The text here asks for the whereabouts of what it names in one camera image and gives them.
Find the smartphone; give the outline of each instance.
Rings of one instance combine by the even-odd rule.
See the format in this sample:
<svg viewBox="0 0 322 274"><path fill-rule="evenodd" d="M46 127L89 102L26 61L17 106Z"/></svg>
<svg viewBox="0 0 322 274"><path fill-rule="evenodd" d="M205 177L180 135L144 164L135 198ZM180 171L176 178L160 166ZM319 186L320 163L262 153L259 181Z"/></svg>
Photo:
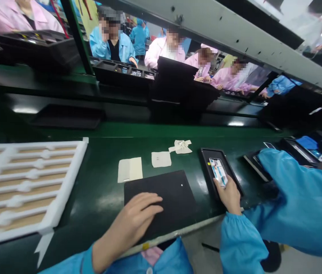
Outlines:
<svg viewBox="0 0 322 274"><path fill-rule="evenodd" d="M226 187L228 178L227 178L226 170L224 169L224 166L222 164L222 161L216 158L209 158L209 163L213 170L214 178L218 180L221 187Z"/></svg>
<svg viewBox="0 0 322 274"><path fill-rule="evenodd" d="M273 149L276 149L272 144L270 143L265 143L264 142L264 145L266 145L268 148L273 148Z"/></svg>

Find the black box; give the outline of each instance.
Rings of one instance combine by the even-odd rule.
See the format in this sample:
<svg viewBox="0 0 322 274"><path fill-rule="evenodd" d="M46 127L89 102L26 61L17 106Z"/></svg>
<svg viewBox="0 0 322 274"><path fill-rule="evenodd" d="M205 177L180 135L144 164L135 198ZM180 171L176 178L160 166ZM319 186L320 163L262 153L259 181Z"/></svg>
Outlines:
<svg viewBox="0 0 322 274"><path fill-rule="evenodd" d="M209 194L214 197L214 199L220 201L220 197L217 191L216 186L214 185L213 178L213 170L209 163L209 158L217 158L220 159L223 167L226 171L226 173L231 176L231 178L235 181L238 191L241 194L241 197L244 196L244 192L242 190L242 187L240 185L240 182L237 180L236 175L234 174L231 166L228 163L227 157L225 156L224 152L222 150L216 150L216 149L211 149L211 148L201 148L199 150L199 156L202 161L202 167L204 170L204 175L205 175L205 182L207 183L207 187L209 189Z"/></svg>
<svg viewBox="0 0 322 274"><path fill-rule="evenodd" d="M42 72L66 74L80 61L74 39L52 30L1 33L0 45L16 62Z"/></svg>

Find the blue smock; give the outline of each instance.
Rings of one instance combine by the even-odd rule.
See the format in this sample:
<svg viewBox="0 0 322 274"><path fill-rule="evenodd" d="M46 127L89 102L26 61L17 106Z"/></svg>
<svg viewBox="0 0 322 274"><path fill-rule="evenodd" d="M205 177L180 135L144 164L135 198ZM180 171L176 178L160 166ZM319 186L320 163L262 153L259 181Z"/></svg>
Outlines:
<svg viewBox="0 0 322 274"><path fill-rule="evenodd" d="M292 83L292 81L294 83L296 83L297 86L300 86L302 83L298 82L296 80L289 80L287 77L285 77L284 75L279 76L278 78L274 79L271 84L268 86L268 88L266 89L268 91L268 96L272 97L275 94L286 94L288 93L293 87L295 87L296 85L294 83Z"/></svg>
<svg viewBox="0 0 322 274"><path fill-rule="evenodd" d="M322 170L300 166L287 152L271 148L258 157L280 193L245 216L264 240L322 256Z"/></svg>
<svg viewBox="0 0 322 274"><path fill-rule="evenodd" d="M109 42L103 41L99 27L94 28L91 32L90 47L93 57L111 60ZM132 64L132 62L129 61L130 57L133 57L138 63L138 59L135 58L133 44L131 43L129 36L123 32L120 33L119 39L119 57L123 63Z"/></svg>
<svg viewBox="0 0 322 274"><path fill-rule="evenodd" d="M134 44L135 55L146 54L146 32L142 27L143 20L137 18L137 26L135 26L130 33L130 40Z"/></svg>
<svg viewBox="0 0 322 274"><path fill-rule="evenodd" d="M224 274L263 274L260 261L267 258L268 250L251 222L245 216L226 213L221 227L220 258ZM193 269L181 238L170 245L152 267L140 253L115 261L104 274L148 273L192 274ZM92 268L92 246L82 253L62 261L41 274L95 274Z"/></svg>

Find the workbench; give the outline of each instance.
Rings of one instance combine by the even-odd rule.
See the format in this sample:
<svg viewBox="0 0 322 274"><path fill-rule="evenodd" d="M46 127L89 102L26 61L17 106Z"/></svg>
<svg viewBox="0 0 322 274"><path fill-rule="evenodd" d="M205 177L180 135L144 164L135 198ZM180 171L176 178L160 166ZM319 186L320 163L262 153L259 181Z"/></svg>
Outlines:
<svg viewBox="0 0 322 274"><path fill-rule="evenodd" d="M123 208L123 184L117 183L121 159L142 157L143 177L184 170L194 194L198 211L181 227L170 227L167 234L183 227L222 215L225 208L208 194L198 150L201 147L224 150L244 192L241 206L248 208L271 198L261 180L241 156L276 142L287 133L267 128L166 126L151 124L104 123L96 131L41 130L51 139L81 140L90 136L88 148L75 185L58 227L39 268L43 270L65 258L84 251L109 228ZM190 154L171 154L170 167L153 168L151 152L167 151L174 140L191 140ZM36 273L40 240L33 234L0 244L0 273Z"/></svg>

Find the metal frame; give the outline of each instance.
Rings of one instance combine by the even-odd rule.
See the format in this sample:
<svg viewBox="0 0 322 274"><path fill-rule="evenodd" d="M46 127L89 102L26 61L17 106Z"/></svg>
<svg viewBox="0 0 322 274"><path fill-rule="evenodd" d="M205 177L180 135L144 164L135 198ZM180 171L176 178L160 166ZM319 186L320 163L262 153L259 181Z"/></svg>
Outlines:
<svg viewBox="0 0 322 274"><path fill-rule="evenodd" d="M161 27L322 88L322 67L215 0L99 0Z"/></svg>
<svg viewBox="0 0 322 274"><path fill-rule="evenodd" d="M62 6L64 10L64 14L66 15L70 30L72 31L73 38L76 42L78 52L80 54L83 67L87 74L93 75L92 66L90 63L89 54L87 52L85 42L82 37L82 33L80 31L80 26L77 21L77 16L74 11L72 1L71 0L62 0Z"/></svg>

